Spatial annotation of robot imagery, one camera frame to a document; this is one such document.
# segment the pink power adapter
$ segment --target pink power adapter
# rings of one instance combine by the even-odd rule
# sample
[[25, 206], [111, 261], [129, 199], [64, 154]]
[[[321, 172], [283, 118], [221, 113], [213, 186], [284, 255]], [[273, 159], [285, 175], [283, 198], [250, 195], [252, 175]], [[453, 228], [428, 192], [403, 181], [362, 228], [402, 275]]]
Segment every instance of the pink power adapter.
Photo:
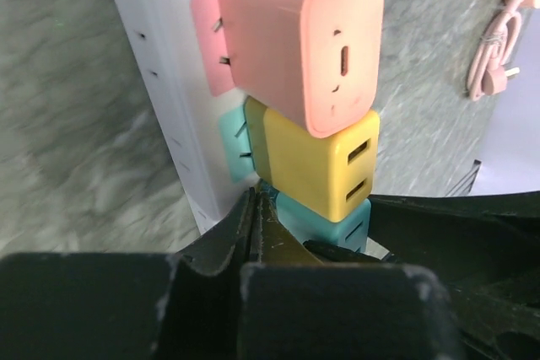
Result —
[[504, 65], [521, 31], [519, 7], [539, 8], [540, 0], [505, 0], [505, 8], [486, 30], [467, 80], [471, 100], [502, 92], [508, 85]]
[[235, 85], [324, 138], [375, 98], [384, 0], [219, 0]]

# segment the white power strip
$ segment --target white power strip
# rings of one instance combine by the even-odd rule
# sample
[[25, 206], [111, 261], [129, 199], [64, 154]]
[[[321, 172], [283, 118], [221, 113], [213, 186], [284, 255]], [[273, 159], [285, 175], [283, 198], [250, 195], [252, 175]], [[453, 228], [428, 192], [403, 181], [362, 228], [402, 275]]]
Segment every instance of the white power strip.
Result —
[[197, 226], [204, 233], [258, 179], [245, 168], [242, 176], [231, 174], [223, 139], [228, 134], [220, 127], [241, 108], [245, 95], [238, 89], [219, 96], [210, 92], [191, 0], [115, 2]]

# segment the gray marble surface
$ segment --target gray marble surface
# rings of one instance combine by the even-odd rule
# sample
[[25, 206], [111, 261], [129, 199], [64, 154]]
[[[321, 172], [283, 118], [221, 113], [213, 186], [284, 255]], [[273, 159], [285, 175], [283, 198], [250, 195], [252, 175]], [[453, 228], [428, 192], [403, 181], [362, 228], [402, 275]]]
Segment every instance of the gray marble surface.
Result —
[[[494, 99], [463, 97], [499, 0], [386, 0], [375, 191], [444, 195]], [[0, 252], [178, 250], [197, 230], [112, 0], [0, 0]]]

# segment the pink cable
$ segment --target pink cable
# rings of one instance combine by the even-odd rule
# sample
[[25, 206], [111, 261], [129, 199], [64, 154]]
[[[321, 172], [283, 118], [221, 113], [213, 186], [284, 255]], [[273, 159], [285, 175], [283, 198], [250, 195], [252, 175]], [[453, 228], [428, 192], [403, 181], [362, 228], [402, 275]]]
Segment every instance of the pink cable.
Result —
[[521, 14], [517, 11], [523, 0], [505, 0], [505, 8], [491, 22], [472, 60], [467, 90], [471, 100], [484, 94], [492, 95], [506, 89], [506, 64], [521, 30]]

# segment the yellow charger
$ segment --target yellow charger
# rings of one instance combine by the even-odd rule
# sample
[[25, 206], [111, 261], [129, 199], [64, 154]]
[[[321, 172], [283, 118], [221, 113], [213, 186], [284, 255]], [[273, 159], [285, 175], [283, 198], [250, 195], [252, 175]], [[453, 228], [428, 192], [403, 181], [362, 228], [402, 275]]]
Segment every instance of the yellow charger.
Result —
[[253, 98], [246, 101], [246, 121], [258, 175], [322, 217], [338, 223], [371, 193], [380, 128], [375, 111], [326, 138], [312, 137]]

